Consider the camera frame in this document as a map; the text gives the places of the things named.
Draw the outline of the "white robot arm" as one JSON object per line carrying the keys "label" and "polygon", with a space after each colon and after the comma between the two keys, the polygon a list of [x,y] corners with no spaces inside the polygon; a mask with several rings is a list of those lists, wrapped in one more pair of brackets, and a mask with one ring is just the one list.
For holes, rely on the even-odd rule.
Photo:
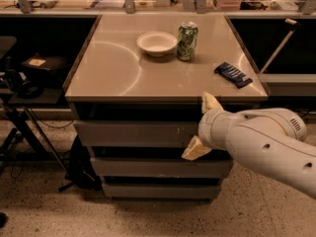
{"label": "white robot arm", "polygon": [[307,128],[296,113],[283,108],[231,113],[209,93],[202,95],[201,112],[184,159],[225,150],[242,166],[316,198],[316,147],[305,142]]}

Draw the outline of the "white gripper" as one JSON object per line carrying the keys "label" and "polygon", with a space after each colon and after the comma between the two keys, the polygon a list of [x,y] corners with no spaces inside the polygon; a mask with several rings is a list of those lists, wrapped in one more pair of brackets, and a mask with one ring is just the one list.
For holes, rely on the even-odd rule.
{"label": "white gripper", "polygon": [[230,128],[246,119],[244,115],[224,111],[217,99],[207,92],[201,98],[201,112],[204,115],[198,124],[198,136],[191,139],[182,154],[183,159],[190,161],[208,154],[211,149],[225,149]]}

